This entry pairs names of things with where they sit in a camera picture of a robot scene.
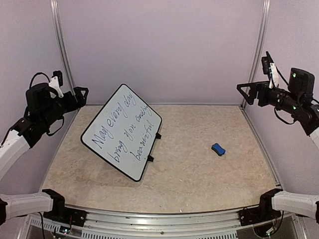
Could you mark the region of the white whiteboard black frame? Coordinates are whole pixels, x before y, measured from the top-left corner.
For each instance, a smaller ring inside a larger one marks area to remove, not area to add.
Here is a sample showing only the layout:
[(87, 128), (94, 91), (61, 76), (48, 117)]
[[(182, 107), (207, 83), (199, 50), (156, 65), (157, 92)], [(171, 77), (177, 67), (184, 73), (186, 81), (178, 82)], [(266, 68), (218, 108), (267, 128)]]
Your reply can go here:
[(81, 142), (135, 182), (143, 176), (160, 138), (161, 116), (121, 84), (82, 133)]

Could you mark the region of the blue whiteboard eraser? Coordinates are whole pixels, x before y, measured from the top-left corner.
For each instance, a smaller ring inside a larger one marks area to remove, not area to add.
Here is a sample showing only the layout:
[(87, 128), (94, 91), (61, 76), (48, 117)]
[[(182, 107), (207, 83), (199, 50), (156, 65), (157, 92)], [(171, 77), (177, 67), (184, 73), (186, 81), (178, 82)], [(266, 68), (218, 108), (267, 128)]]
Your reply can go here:
[(211, 149), (218, 155), (223, 156), (226, 152), (224, 148), (222, 148), (218, 143), (212, 145)]

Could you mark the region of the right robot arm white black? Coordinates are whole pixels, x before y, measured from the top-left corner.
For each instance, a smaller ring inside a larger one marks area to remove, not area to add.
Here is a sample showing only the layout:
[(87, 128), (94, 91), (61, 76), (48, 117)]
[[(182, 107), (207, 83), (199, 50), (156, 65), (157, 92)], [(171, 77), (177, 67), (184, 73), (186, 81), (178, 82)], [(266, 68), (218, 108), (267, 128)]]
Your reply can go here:
[[(252, 105), (271, 105), (274, 111), (284, 111), (299, 122), (315, 146), (319, 144), (319, 104), (312, 102), (315, 77), (298, 68), (292, 68), (287, 90), (269, 86), (274, 80), (239, 84), (237, 90), (244, 100)], [(259, 205), (251, 210), (242, 209), (239, 213), (241, 223), (246, 225), (263, 222), (290, 212), (304, 217), (319, 219), (319, 197), (317, 195), (296, 194), (282, 189), (272, 189), (260, 196)]]

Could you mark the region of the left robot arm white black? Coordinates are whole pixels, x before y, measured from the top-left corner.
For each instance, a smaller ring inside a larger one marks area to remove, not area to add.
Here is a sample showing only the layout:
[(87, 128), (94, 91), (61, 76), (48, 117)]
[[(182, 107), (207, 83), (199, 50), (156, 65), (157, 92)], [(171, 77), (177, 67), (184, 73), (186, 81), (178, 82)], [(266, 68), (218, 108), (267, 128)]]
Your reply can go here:
[[(32, 149), (43, 135), (53, 136), (50, 127), (64, 121), (64, 115), (81, 109), (87, 103), (88, 88), (75, 87), (63, 93), (61, 71), (54, 71), (46, 83), (30, 83), (25, 92), (27, 106), (22, 118), (11, 126), (0, 144), (0, 175), (4, 177), (13, 164)], [(33, 213), (56, 217), (63, 222), (70, 216), (65, 198), (59, 193), (44, 189), (24, 195), (0, 196), (0, 222)]]

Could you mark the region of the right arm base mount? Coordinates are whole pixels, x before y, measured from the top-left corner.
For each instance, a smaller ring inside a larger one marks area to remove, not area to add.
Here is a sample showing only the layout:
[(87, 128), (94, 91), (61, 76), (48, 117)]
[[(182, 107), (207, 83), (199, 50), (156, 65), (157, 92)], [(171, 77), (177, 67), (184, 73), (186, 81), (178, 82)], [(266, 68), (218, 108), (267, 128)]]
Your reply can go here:
[(241, 226), (253, 225), (281, 217), (282, 213), (276, 211), (272, 206), (272, 198), (282, 191), (282, 189), (272, 189), (260, 196), (258, 206), (241, 209), (238, 212)]

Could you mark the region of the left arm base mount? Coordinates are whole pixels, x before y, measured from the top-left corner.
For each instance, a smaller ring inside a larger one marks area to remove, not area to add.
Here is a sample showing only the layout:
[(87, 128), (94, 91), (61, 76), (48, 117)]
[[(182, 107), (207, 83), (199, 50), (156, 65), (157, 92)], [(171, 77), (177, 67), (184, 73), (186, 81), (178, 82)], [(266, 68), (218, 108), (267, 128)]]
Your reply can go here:
[(87, 212), (84, 210), (69, 208), (65, 206), (65, 198), (59, 193), (51, 189), (43, 189), (53, 200), (52, 209), (49, 212), (44, 212), (43, 216), (53, 221), (68, 224), (69, 226), (84, 227), (87, 217)]

